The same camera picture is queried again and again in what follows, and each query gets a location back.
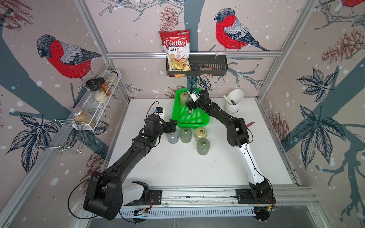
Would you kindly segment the grey-blue tea canister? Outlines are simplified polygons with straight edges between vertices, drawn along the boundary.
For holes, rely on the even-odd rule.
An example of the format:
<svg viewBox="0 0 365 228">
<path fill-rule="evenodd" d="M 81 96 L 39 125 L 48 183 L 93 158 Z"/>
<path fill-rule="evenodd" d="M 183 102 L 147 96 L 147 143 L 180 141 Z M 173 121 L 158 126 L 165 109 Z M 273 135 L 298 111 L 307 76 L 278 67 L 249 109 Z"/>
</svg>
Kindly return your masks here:
<svg viewBox="0 0 365 228">
<path fill-rule="evenodd" d="M 171 132 L 166 135 L 167 135 L 168 142 L 170 144 L 176 144 L 179 141 L 179 132 L 178 131 Z"/>
</svg>

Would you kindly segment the green tea canister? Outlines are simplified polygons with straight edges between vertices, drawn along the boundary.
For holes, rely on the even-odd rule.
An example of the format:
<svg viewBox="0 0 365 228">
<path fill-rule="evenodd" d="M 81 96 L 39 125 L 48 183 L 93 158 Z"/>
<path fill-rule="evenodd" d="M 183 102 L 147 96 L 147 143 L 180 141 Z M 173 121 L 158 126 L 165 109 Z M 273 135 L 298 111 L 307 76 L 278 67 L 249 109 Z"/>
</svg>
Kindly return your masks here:
<svg viewBox="0 0 365 228">
<path fill-rule="evenodd" d="M 190 128 L 182 128 L 180 137 L 183 143 L 189 143 L 192 140 L 192 130 Z"/>
<path fill-rule="evenodd" d="M 207 139 L 205 139 L 205 138 L 200 139 L 197 143 L 198 154 L 202 155 L 202 156 L 207 155 L 210 150 L 210 146 L 211 146 L 211 144 Z"/>
</svg>

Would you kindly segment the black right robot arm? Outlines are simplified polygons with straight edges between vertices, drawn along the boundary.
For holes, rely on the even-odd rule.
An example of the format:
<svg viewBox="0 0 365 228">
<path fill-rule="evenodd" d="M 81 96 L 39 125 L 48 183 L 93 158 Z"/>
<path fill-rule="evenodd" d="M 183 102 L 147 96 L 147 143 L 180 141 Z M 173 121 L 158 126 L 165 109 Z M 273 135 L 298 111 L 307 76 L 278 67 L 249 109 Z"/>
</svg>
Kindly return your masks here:
<svg viewBox="0 0 365 228">
<path fill-rule="evenodd" d="M 271 182 L 261 173 L 250 149 L 253 136 L 249 136 L 250 130 L 246 127 L 243 118 L 236 118 L 222 110 L 218 104 L 212 102 L 208 90 L 188 90 L 189 99 L 185 103 L 189 110 L 200 108 L 207 115 L 217 119 L 226 127 L 227 141 L 235 147 L 244 163 L 244 168 L 249 178 L 251 188 L 250 198 L 255 203 L 269 203 L 274 205 L 276 200 Z"/>
</svg>

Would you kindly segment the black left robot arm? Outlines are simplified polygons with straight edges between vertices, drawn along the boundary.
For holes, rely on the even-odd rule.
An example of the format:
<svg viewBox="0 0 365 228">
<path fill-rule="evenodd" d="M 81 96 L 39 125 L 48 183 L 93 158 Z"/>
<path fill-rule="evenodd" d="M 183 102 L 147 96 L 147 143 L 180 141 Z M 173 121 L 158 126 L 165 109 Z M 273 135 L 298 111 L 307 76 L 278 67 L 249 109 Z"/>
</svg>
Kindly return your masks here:
<svg viewBox="0 0 365 228">
<path fill-rule="evenodd" d="M 123 203 L 122 185 L 137 163 L 156 147 L 163 134 L 174 133 L 176 120 L 165 122 L 159 115 L 149 115 L 144 128 L 132 140 L 130 148 L 102 173 L 94 173 L 86 190 L 83 209 L 107 220 L 114 219 Z"/>
</svg>

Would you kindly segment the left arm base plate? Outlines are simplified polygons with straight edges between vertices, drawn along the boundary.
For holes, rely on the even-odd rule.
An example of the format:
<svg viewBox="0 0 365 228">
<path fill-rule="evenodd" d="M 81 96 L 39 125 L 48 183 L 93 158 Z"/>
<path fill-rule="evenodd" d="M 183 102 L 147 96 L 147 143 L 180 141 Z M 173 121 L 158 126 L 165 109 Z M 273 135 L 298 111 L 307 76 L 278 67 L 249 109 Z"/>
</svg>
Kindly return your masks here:
<svg viewBox="0 0 365 228">
<path fill-rule="evenodd" d="M 143 193 L 143 205 L 161 205 L 162 190 L 148 190 Z"/>
</svg>

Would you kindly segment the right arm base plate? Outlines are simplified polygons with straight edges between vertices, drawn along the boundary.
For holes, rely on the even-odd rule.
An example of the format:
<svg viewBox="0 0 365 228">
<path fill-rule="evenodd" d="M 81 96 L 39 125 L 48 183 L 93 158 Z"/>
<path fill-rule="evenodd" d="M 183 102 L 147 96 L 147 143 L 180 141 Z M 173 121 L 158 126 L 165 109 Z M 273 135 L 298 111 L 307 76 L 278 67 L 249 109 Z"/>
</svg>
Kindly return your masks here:
<svg viewBox="0 0 365 228">
<path fill-rule="evenodd" d="M 263 192 L 253 189 L 236 189 L 235 199 L 239 204 L 276 204 L 276 198 L 272 191 Z"/>
</svg>

